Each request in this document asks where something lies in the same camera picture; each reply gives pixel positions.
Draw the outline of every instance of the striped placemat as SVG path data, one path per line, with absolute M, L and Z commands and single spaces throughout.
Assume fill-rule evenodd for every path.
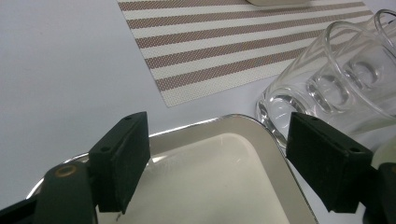
M 118 1 L 168 106 L 278 75 L 331 22 L 372 16 L 361 0 Z

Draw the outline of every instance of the brown stripe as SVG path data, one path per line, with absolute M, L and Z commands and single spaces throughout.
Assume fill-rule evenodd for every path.
M 173 7 L 210 7 L 210 6 L 229 6 L 229 5 L 247 5 L 246 0 L 172 0 L 172 1 L 142 1 L 142 2 L 121 2 L 119 6 L 122 11 L 159 9 Z
M 305 48 L 294 49 L 277 54 L 267 55 L 254 59 L 244 60 L 237 63 L 229 63 L 221 66 L 211 67 L 196 72 L 191 72 L 175 77 L 167 77 L 156 80 L 160 91 L 168 91 L 177 87 L 186 86 L 192 83 L 209 80 L 215 77 L 224 77 L 233 73 L 248 70 L 271 63 L 278 63 L 296 58 Z
M 172 64 L 186 63 L 204 58 L 211 58 L 220 55 L 236 53 L 244 50 L 260 49 L 270 46 L 287 44 L 293 41 L 317 37 L 318 35 L 321 34 L 321 32 L 322 30 L 316 30 L 316 31 L 303 32 L 293 35 L 284 35 L 274 38 L 267 38 L 267 39 L 253 40 L 253 41 L 242 42 L 237 44 L 224 45 L 224 46 L 208 48 L 208 49 L 197 49 L 197 50 L 191 50 L 191 51 L 180 52 L 175 54 L 168 54 L 160 57 L 147 58 L 146 63 L 148 64 L 148 67 L 151 69 L 158 67 L 165 67 Z
M 143 37 L 143 38 L 137 38 L 136 43 L 139 46 L 139 48 L 144 49 L 144 48 L 151 48 L 161 45 L 177 44 L 182 42 L 188 42 L 199 39 L 208 39 L 208 38 L 214 38 L 214 37 L 220 37 L 226 35 L 241 35 L 241 34 L 263 32 L 269 30 L 279 30 L 288 27 L 298 27 L 298 26 L 315 24 L 315 23 L 323 23 L 327 21 L 340 21 L 340 20 L 366 16 L 366 15 L 372 15 L 372 12 L 361 11 L 361 12 L 353 12 L 353 13 L 347 13 L 347 14 L 335 15 L 335 16 L 302 19 L 296 21 L 279 21 L 279 22 L 273 22 L 267 24 L 257 24 L 257 25 L 249 25 L 249 26 L 221 28 L 215 30 L 187 32 L 183 34 Z
M 272 10 L 258 10 L 258 11 L 238 11 L 238 12 L 222 12 L 199 15 L 173 16 L 173 17 L 157 17 L 150 19 L 129 20 L 127 21 L 129 28 L 139 29 L 156 26 L 176 25 L 184 23 L 204 22 L 204 21 L 225 21 L 237 20 L 245 18 L 259 18 L 270 17 L 277 15 L 289 15 L 297 13 L 310 13 L 315 11 L 335 10 L 349 7 L 364 7 L 363 2 L 346 3 L 319 7 L 293 7 L 293 8 L 278 8 Z

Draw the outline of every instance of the tabletop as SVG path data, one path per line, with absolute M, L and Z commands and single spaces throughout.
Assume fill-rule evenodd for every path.
M 396 10 L 392 0 L 363 2 L 373 12 Z M 50 167 L 87 152 L 122 117 L 147 111 L 150 133 L 232 113 L 254 117 L 274 80 L 167 107 L 131 39 L 115 0 L 0 1 L 0 209 L 24 199 Z M 329 214 L 305 191 L 320 223 L 361 220 L 362 209 Z

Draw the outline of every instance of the white table surface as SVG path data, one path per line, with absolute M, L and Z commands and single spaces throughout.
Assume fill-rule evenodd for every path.
M 364 0 L 376 12 L 394 0 Z M 116 0 L 0 1 L 0 209 L 52 166 L 87 152 L 119 119 L 148 111 L 156 133 L 232 113 L 254 117 L 273 77 L 166 107 Z M 320 223 L 328 214 L 303 183 Z

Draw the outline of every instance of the woven placemat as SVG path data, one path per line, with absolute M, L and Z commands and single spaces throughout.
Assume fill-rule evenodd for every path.
M 331 22 L 373 15 L 361 0 L 288 7 L 119 0 L 119 6 L 168 106 L 278 75 Z

